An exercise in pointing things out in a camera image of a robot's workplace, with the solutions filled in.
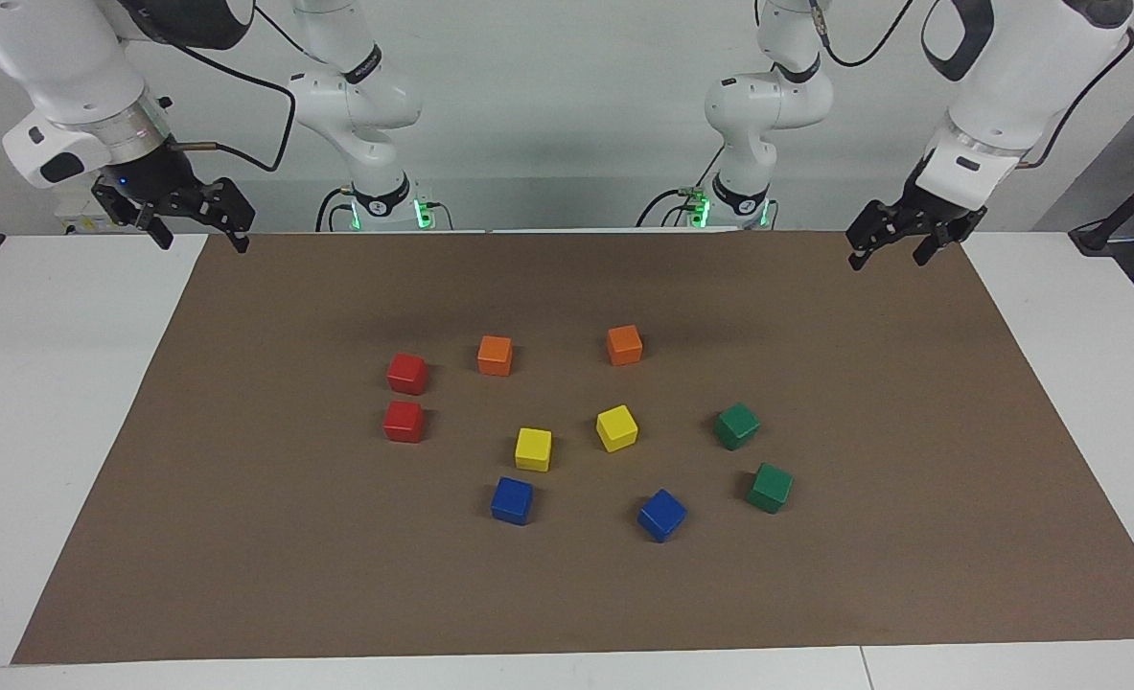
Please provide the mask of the yellow wooden cube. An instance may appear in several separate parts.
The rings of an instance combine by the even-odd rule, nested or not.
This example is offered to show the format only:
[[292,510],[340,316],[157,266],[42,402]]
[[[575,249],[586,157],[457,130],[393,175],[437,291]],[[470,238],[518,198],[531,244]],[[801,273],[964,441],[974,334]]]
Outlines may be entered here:
[[627,405],[617,405],[596,415],[596,436],[600,437],[603,449],[627,449],[637,441],[638,426],[633,412]]
[[548,472],[552,463],[552,432],[548,429],[522,427],[514,451],[515,468],[528,472]]

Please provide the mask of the blue wooden cube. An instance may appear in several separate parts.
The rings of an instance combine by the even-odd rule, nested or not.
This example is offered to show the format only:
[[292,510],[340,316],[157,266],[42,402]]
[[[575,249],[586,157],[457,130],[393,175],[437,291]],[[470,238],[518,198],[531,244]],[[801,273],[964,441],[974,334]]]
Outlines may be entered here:
[[489,512],[496,520],[513,525],[526,525],[531,518],[535,486],[515,477],[502,476],[496,483]]
[[665,488],[651,494],[638,507],[636,523],[650,539],[663,544],[670,541],[684,524],[688,508]]

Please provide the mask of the red wooden cube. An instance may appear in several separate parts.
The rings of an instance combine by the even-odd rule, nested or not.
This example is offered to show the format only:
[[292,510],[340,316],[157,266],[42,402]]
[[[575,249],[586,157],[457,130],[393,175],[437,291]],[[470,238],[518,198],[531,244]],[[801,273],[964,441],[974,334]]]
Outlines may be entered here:
[[395,399],[388,403],[382,431],[388,441],[418,443],[425,437],[425,409],[417,402]]
[[399,351],[386,371],[388,388],[405,396],[422,396],[428,389],[429,365],[424,357]]

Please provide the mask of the black stand pole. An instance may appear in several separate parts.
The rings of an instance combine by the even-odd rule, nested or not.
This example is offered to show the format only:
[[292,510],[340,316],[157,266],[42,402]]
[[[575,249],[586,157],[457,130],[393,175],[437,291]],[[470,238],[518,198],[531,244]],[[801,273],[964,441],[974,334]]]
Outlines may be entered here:
[[1097,221],[1080,224],[1074,230],[1067,232],[1070,242],[1078,253],[1085,256],[1111,256],[1111,237],[1119,232],[1122,225],[1134,214],[1134,192],[1110,214]]

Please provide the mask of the brown paper table mat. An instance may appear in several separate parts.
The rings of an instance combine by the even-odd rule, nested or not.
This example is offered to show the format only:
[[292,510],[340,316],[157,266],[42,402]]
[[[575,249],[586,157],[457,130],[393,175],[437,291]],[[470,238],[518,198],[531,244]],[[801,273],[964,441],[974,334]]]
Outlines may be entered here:
[[[1134,544],[960,252],[833,233],[204,244],[14,662],[1134,638]],[[606,333],[637,326],[612,367]],[[480,337],[514,340],[508,377]],[[428,389],[388,388],[396,353]],[[388,441],[388,403],[425,437]],[[637,441],[606,451],[627,405]],[[723,449],[716,415],[762,421]],[[548,472],[515,468],[519,428]],[[794,476],[775,515],[745,497]],[[526,525],[491,516],[502,476]],[[665,488],[667,542],[636,523]]]

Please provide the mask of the green wooden cube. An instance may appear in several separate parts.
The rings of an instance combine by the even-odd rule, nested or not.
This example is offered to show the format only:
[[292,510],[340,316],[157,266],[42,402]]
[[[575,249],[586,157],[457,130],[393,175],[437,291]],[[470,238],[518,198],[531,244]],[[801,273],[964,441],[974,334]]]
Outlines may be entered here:
[[773,464],[762,463],[753,476],[746,502],[755,508],[775,515],[784,508],[793,490],[795,478]]
[[762,421],[745,403],[733,403],[716,415],[714,434],[717,441],[727,451],[737,451],[746,445],[762,428]]

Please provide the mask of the orange wooden cube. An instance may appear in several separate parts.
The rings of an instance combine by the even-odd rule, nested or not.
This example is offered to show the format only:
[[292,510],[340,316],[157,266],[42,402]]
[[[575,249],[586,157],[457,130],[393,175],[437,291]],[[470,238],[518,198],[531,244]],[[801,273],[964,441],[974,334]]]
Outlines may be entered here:
[[637,326],[619,326],[606,333],[606,350],[612,367],[634,365],[644,355],[644,342]]
[[486,333],[480,337],[477,350],[479,373],[508,377],[514,361],[514,340],[508,336]]

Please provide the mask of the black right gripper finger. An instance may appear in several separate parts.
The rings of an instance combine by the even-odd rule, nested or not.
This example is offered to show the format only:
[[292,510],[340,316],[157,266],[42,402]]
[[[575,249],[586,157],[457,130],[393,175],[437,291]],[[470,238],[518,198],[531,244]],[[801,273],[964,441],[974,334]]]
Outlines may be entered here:
[[191,219],[222,232],[235,252],[245,254],[256,213],[242,188],[228,176],[221,176],[210,184],[196,185],[187,194]]
[[120,191],[103,180],[93,183],[93,196],[98,200],[98,204],[103,208],[107,217],[111,219],[111,222],[132,226],[138,232],[146,233],[159,249],[171,249],[174,233],[169,230],[163,219],[155,213],[155,208],[149,202],[136,207]]

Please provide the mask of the white power strip box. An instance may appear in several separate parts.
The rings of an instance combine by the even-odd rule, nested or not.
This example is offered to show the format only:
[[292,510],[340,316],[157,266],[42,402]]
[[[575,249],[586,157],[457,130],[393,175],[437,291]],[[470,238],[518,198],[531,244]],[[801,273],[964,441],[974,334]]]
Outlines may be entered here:
[[56,219],[64,235],[92,235],[118,230],[105,210],[88,190],[81,187],[56,188]]

